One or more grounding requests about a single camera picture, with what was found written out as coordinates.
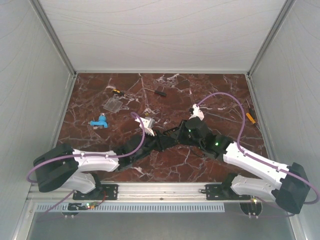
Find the blue plastic part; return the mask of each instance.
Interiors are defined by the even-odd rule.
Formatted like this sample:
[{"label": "blue plastic part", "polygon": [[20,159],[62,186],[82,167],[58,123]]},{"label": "blue plastic part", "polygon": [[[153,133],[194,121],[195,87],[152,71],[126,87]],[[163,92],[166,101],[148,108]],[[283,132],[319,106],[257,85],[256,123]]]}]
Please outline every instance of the blue plastic part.
[{"label": "blue plastic part", "polygon": [[106,116],[99,116],[98,121],[90,121],[91,126],[103,126],[105,129],[108,127]]}]

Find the white ceiling panel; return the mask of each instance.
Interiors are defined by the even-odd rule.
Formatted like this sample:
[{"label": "white ceiling panel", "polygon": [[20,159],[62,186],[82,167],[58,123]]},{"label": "white ceiling panel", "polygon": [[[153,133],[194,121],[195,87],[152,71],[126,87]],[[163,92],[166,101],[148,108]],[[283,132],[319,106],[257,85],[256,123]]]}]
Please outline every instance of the white ceiling panel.
[{"label": "white ceiling panel", "polygon": [[41,0],[78,71],[247,71],[285,0]]}]

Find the red marble tabletop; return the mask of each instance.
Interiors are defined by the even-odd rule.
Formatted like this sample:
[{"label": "red marble tabletop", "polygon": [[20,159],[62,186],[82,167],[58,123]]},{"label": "red marble tabletop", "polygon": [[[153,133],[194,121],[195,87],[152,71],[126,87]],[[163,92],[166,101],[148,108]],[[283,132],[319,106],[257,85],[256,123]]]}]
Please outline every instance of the red marble tabletop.
[{"label": "red marble tabletop", "polygon": [[[111,113],[103,106],[113,97],[112,89],[125,92],[119,112]],[[166,92],[166,97],[152,91]],[[246,99],[252,104],[243,74],[138,74],[81,73],[78,75],[66,111],[58,144],[69,143],[83,151],[106,152],[123,145],[133,134],[141,134],[139,124],[130,116],[155,120],[154,129],[165,131],[176,127],[190,116],[189,108],[213,92],[234,95],[248,111]],[[227,96],[207,99],[201,108],[204,121],[214,134],[236,139],[241,127],[237,104]],[[93,130],[88,124],[105,113],[108,128]],[[246,119],[241,145],[267,156],[260,131]],[[196,147],[177,145],[164,152],[135,162],[132,168],[119,172],[98,171],[102,181],[118,182],[222,182],[228,173],[251,176],[238,167],[202,156]]]}]

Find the ventilation grille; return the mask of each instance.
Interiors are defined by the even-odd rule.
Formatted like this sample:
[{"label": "ventilation grille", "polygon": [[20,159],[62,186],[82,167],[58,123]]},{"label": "ventilation grille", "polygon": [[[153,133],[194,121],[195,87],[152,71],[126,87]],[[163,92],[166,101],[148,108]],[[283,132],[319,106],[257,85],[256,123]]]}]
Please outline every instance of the ventilation grille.
[{"label": "ventilation grille", "polygon": [[[52,203],[38,203],[36,212],[45,212]],[[68,203],[56,206],[50,212],[76,212],[68,210]],[[102,203],[94,209],[96,213],[224,213],[223,203]]]}]

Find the screwdriver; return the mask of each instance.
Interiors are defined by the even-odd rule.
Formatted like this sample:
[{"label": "screwdriver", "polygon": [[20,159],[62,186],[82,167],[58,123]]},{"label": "screwdriver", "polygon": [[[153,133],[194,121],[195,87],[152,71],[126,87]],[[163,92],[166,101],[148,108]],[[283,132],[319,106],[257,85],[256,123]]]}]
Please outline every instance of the screwdriver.
[{"label": "screwdriver", "polygon": [[119,95],[119,96],[124,96],[124,95],[125,95],[125,93],[124,93],[123,91],[120,91],[120,90],[118,90],[118,89],[113,89],[112,92],[113,92],[114,94]]},{"label": "screwdriver", "polygon": [[249,102],[248,102],[248,99],[246,99],[246,103],[248,104],[250,115],[252,116],[253,119],[256,119],[256,114],[255,114],[255,112],[252,110],[252,108],[250,107],[250,104],[249,104]]},{"label": "screwdriver", "polygon": [[163,92],[163,91],[151,90],[151,89],[148,89],[148,88],[144,88],[144,89],[147,89],[149,91],[152,91],[152,92],[154,92],[156,94],[159,94],[161,96],[164,96],[164,97],[167,96],[167,94],[165,92]]},{"label": "screwdriver", "polygon": [[258,127],[258,123],[256,122],[256,113],[253,111],[253,109],[250,107],[250,104],[248,102],[248,99],[246,99],[246,103],[248,104],[249,107],[249,112],[247,112],[245,115],[247,116],[247,118],[250,120],[250,122],[252,122],[253,125],[255,125],[258,130],[261,132],[260,128]]}]

